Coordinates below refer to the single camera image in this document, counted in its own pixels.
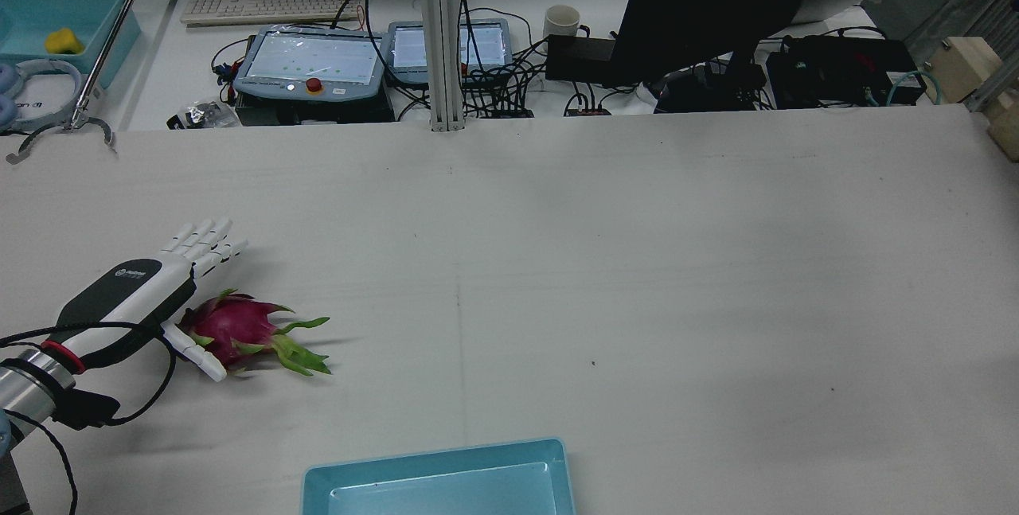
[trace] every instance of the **keyboard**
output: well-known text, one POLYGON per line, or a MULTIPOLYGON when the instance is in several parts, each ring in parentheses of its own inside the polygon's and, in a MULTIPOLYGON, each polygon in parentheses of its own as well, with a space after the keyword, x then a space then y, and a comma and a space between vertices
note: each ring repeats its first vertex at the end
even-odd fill
MULTIPOLYGON (((332 21, 344 0, 187 0, 180 22, 187 25, 264 25, 332 21)), ((341 19, 357 19, 364 0, 351 0, 341 19)))

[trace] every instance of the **blue tray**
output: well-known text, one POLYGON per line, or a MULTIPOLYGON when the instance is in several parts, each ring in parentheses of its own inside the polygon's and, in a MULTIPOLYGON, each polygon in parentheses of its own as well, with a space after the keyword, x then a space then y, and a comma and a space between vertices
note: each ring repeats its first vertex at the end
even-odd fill
POLYGON ((336 463, 305 473, 302 515, 574 515, 560 440, 336 463))
MULTIPOLYGON (((46 57, 62 59, 83 73, 92 70, 99 50, 113 27, 124 0, 0 0, 0 63, 20 63, 46 57), (47 53, 46 37, 70 28, 85 51, 76 55, 47 53)), ((135 13, 124 18, 117 41, 110 50, 99 85, 108 88, 117 69, 142 33, 135 13)))

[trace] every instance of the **screen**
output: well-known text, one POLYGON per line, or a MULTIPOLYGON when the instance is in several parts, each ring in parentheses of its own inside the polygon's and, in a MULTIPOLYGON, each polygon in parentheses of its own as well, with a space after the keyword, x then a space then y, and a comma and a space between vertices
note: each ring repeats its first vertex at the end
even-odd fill
POLYGON ((266 34, 255 53, 249 78, 368 85, 378 54, 367 39, 308 34, 266 34))
MULTIPOLYGON (((474 25, 474 41, 481 54, 481 65, 503 65, 505 44, 502 28, 498 24, 474 25)), ((392 66, 425 67, 425 31, 421 27, 396 28, 392 42, 392 66)), ((470 41, 467 28, 460 29, 460 61, 467 65, 478 65, 474 43, 470 41)))

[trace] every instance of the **dragon fruit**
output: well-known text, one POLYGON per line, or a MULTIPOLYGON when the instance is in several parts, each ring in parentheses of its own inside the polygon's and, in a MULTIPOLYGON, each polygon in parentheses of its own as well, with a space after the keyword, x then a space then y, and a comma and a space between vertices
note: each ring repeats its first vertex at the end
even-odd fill
POLYGON ((300 374, 312 375, 310 370, 332 373, 325 365, 328 356, 303 348, 286 336, 294 328, 312 328, 329 318, 276 327, 268 316, 280 311, 293 312, 283 305, 258 302, 254 297, 230 289, 205 301, 197 309, 185 311, 179 326, 226 368, 236 369, 237 364, 255 354, 275 351, 284 367, 300 374))

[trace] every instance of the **white mug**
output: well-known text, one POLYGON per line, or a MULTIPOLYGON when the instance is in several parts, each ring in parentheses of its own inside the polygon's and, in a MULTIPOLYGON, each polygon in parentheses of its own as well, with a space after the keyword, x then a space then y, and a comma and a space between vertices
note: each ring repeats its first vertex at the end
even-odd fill
MULTIPOLYGON (((568 5, 557 4, 545 10, 545 29, 541 37, 576 36, 578 28, 580 28, 580 12, 568 5)), ((541 52, 547 51, 548 44, 541 44, 541 52)))

